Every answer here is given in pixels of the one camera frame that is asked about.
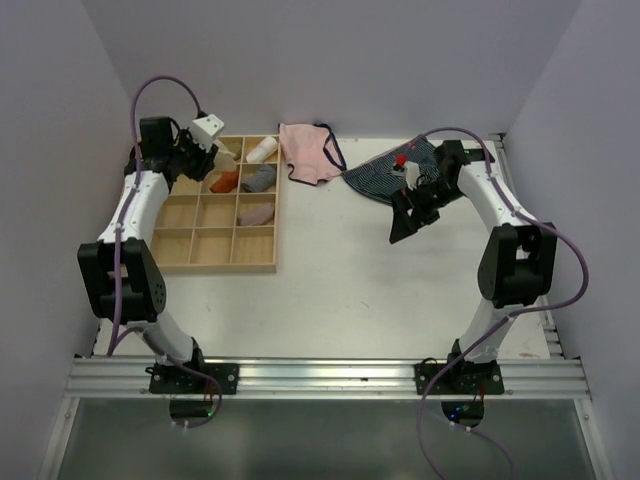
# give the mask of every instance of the pink cloth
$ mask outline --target pink cloth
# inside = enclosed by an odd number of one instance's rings
[[[289,179],[294,182],[316,186],[347,169],[336,137],[328,125],[281,123],[280,145],[284,160],[291,167]]]
[[[276,206],[273,203],[258,205],[238,215],[238,225],[241,227],[264,225],[273,218]]]

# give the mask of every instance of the wooden tray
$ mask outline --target wooden tray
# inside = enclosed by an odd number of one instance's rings
[[[240,183],[260,164],[246,162],[264,136],[221,137],[229,150],[239,153],[240,181],[230,193],[211,193],[221,173],[210,173],[198,183],[179,177],[162,206],[153,231],[151,252],[164,273],[275,272],[280,191],[280,145],[264,163],[278,170],[274,186],[262,193],[241,191]],[[240,227],[240,213],[254,206],[275,203],[275,216],[266,225]]]

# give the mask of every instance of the striped cloth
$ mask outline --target striped cloth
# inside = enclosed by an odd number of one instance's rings
[[[402,144],[367,163],[347,170],[342,174],[342,178],[356,192],[391,205],[391,194],[407,187],[404,177],[397,177],[391,173],[396,156],[404,153],[406,145],[406,143]],[[433,145],[422,138],[407,153],[407,161],[420,166],[420,174],[425,175],[426,181],[435,180],[440,176],[440,170],[433,156],[434,149]]]
[[[240,184],[245,192],[264,192],[276,184],[278,172],[271,165],[260,165],[256,173]]]

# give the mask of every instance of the white wall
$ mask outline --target white wall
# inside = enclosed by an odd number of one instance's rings
[[[83,2],[130,95],[147,77],[172,73],[232,133],[323,120],[368,136],[444,124],[505,131],[580,3]],[[162,112],[191,114],[172,85],[150,90],[142,111],[165,93],[173,102],[163,98]]]
[[[640,471],[638,18],[636,0],[584,0],[507,136],[523,201],[571,234],[591,267],[587,296],[555,317],[566,351],[584,361],[621,479]],[[552,299],[578,278],[563,251]]]
[[[75,255],[115,207],[128,100],[76,0],[0,2],[0,478],[37,474],[75,352]]]

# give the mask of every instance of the pink sock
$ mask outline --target pink sock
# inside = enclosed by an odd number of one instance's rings
[[[241,227],[264,225],[273,218],[275,212],[276,206],[273,203],[258,205],[238,215],[238,225]]]

